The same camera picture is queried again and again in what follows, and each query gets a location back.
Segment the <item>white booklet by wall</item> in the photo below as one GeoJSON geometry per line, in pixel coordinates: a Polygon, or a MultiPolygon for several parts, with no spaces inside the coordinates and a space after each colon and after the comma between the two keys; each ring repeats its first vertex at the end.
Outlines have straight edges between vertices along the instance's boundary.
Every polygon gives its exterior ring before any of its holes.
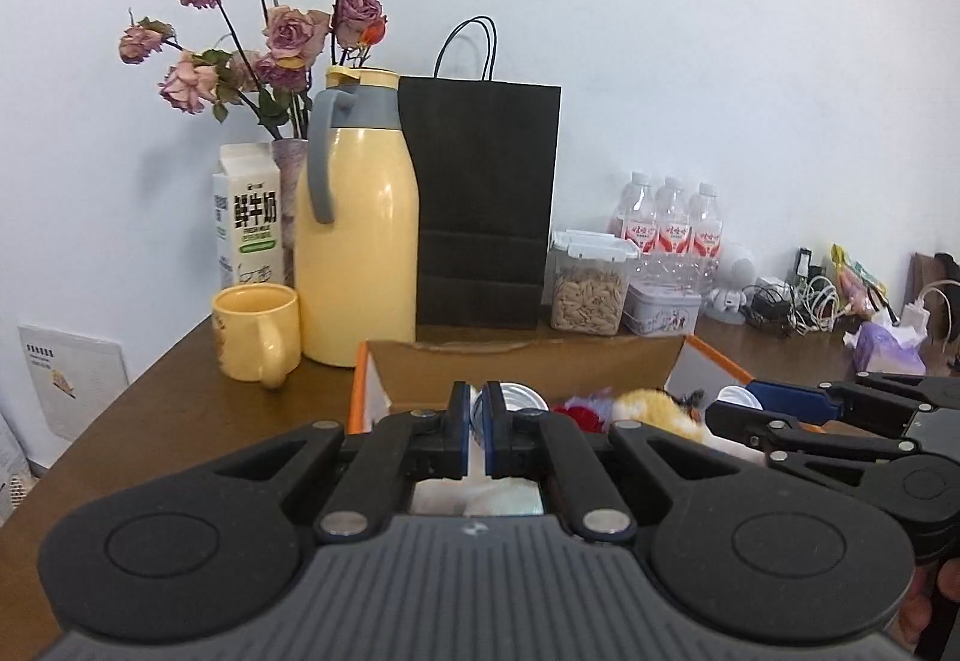
{"type": "Polygon", "coordinates": [[[44,420],[62,440],[75,441],[127,390],[117,342],[41,326],[18,331],[44,420]]]}

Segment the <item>white round lid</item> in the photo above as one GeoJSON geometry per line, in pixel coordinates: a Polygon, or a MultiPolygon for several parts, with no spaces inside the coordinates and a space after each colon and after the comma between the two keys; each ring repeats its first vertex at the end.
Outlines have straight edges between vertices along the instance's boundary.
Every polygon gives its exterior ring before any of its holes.
{"type": "MultiPolygon", "coordinates": [[[[505,400],[505,407],[510,413],[512,411],[521,411],[521,409],[540,409],[548,411],[548,404],[534,388],[516,383],[516,381],[501,381],[501,395],[505,400]]],[[[470,388],[470,409],[473,414],[480,413],[480,396],[482,388],[472,386],[470,388]]]]}

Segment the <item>red artificial flower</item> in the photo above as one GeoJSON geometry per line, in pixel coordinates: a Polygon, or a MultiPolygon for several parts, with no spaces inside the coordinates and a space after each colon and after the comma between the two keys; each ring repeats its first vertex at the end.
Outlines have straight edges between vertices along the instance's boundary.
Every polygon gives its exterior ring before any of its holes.
{"type": "Polygon", "coordinates": [[[574,420],[574,424],[586,434],[603,434],[612,420],[615,396],[605,388],[599,393],[573,396],[553,407],[553,413],[574,420]]]}

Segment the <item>white tin box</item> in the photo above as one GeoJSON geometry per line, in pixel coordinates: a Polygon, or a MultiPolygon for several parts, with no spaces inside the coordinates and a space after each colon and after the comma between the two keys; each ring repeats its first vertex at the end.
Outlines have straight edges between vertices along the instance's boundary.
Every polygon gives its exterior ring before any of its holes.
{"type": "Polygon", "coordinates": [[[703,297],[680,287],[631,283],[626,289],[622,323],[643,338],[692,335],[703,297]]]}

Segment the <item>yellow thermos jug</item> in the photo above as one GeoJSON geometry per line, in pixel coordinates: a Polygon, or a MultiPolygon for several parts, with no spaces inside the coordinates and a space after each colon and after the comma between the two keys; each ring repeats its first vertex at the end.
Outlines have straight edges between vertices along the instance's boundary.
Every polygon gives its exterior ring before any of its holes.
{"type": "Polygon", "coordinates": [[[353,367],[363,342],[415,338],[418,218],[397,74],[329,68],[296,189],[304,356],[353,367]]]}

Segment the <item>purple tissue pack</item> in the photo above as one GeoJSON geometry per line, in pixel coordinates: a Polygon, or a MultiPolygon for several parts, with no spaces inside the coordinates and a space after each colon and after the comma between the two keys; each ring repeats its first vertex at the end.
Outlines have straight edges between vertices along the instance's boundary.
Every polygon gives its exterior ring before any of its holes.
{"type": "Polygon", "coordinates": [[[843,344],[853,351],[856,372],[869,374],[924,375],[919,347],[926,341],[924,333],[914,328],[864,322],[856,333],[843,336],[843,344]]]}

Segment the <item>yellow ceramic mug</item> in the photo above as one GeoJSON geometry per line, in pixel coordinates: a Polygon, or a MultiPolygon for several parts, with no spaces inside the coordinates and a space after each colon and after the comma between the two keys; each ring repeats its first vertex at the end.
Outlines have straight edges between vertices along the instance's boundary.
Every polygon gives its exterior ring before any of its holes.
{"type": "Polygon", "coordinates": [[[228,378],[277,390],[301,362],[299,297],[281,284],[240,284],[213,297],[220,370],[228,378]]]}

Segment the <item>white milk carton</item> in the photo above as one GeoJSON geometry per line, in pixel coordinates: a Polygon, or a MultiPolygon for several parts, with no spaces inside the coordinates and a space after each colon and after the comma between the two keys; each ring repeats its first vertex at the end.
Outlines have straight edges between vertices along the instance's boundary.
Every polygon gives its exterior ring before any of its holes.
{"type": "Polygon", "coordinates": [[[268,143],[223,145],[213,172],[221,287],[285,283],[280,171],[268,143]]]}

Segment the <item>yellow plush toy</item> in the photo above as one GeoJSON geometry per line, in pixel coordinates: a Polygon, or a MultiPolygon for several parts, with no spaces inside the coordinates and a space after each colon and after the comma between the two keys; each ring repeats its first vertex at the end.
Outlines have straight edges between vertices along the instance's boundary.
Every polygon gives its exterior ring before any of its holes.
{"type": "Polygon", "coordinates": [[[640,388],[617,396],[612,402],[612,420],[634,420],[685,440],[697,443],[706,441],[706,427],[693,419],[686,407],[662,390],[640,388]]]}

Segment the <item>white round jar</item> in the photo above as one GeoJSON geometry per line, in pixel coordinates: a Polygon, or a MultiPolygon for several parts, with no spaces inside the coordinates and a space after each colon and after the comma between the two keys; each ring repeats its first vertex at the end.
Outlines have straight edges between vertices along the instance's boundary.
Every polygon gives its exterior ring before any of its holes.
{"type": "Polygon", "coordinates": [[[726,402],[726,404],[732,404],[732,406],[748,407],[748,409],[760,409],[760,411],[763,411],[763,404],[761,404],[754,393],[748,390],[748,388],[745,388],[745,386],[724,386],[724,388],[719,390],[716,401],[726,402]]]}

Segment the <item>translucent plastic cotton box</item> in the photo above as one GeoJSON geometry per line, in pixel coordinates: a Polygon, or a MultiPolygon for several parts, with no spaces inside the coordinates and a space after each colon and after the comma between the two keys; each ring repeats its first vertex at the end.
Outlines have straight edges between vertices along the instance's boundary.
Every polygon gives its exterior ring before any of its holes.
{"type": "Polygon", "coordinates": [[[537,516],[544,513],[540,489],[532,480],[433,479],[418,482],[410,498],[410,515],[537,516]]]}

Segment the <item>white robot toy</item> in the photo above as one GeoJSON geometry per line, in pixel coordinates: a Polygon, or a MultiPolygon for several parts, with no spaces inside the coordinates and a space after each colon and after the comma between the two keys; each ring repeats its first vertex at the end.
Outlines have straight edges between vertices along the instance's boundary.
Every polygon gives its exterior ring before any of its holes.
{"type": "Polygon", "coordinates": [[[743,325],[743,309],[756,279],[754,253],[740,244],[726,245],[719,253],[713,287],[703,299],[704,315],[726,325],[743,325]]]}

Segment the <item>water bottle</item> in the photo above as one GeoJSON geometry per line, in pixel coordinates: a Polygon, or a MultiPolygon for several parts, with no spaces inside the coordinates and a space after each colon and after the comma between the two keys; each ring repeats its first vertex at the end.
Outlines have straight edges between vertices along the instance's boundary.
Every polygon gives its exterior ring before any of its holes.
{"type": "Polygon", "coordinates": [[[701,182],[688,202],[690,218],[690,248],[688,279],[697,292],[704,292],[713,285],[721,255],[724,219],[719,209],[718,189],[715,185],[701,182]]]}
{"type": "Polygon", "coordinates": [[[690,214],[683,199],[683,184],[677,177],[667,177],[656,193],[654,224],[654,281],[659,286],[676,286],[692,237],[690,214]]]}
{"type": "Polygon", "coordinates": [[[613,209],[608,232],[638,247],[641,255],[651,255],[656,246],[656,198],[647,173],[631,173],[613,209]]]}

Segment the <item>water bottle right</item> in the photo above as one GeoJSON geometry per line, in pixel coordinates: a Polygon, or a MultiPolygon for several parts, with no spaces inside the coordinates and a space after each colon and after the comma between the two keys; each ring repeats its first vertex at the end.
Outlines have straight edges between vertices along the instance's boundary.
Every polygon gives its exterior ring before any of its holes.
{"type": "Polygon", "coordinates": [[[690,248],[688,279],[697,292],[704,292],[713,285],[721,255],[724,219],[719,209],[718,189],[715,185],[701,182],[688,202],[690,218],[690,248]]]}

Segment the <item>clear nut container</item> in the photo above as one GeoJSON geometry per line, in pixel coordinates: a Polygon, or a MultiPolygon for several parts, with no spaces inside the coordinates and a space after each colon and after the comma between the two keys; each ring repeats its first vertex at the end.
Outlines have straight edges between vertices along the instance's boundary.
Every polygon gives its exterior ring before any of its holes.
{"type": "Polygon", "coordinates": [[[550,326],[579,335],[615,336],[640,252],[631,242],[590,230],[551,235],[550,326]]]}

